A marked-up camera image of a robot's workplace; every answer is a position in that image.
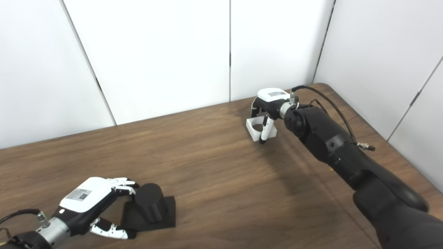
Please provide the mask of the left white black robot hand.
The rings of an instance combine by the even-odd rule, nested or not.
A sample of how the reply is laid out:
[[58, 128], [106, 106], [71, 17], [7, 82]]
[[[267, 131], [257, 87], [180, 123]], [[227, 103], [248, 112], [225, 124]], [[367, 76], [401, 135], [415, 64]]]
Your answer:
[[139, 184], [126, 177], [90, 177], [66, 195], [52, 217], [62, 221], [71, 237], [88, 232], [99, 236], [131, 240], [137, 233], [101, 218], [118, 197], [135, 199]]

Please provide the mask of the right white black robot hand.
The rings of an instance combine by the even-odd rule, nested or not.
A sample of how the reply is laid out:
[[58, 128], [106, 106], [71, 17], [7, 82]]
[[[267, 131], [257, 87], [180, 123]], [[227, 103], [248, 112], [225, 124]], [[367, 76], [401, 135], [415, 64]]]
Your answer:
[[289, 98], [290, 94], [279, 88], [265, 88], [258, 91], [251, 104], [251, 118], [256, 118], [260, 112], [265, 113], [259, 136], [260, 144], [266, 143], [275, 120], [283, 119], [281, 109]]

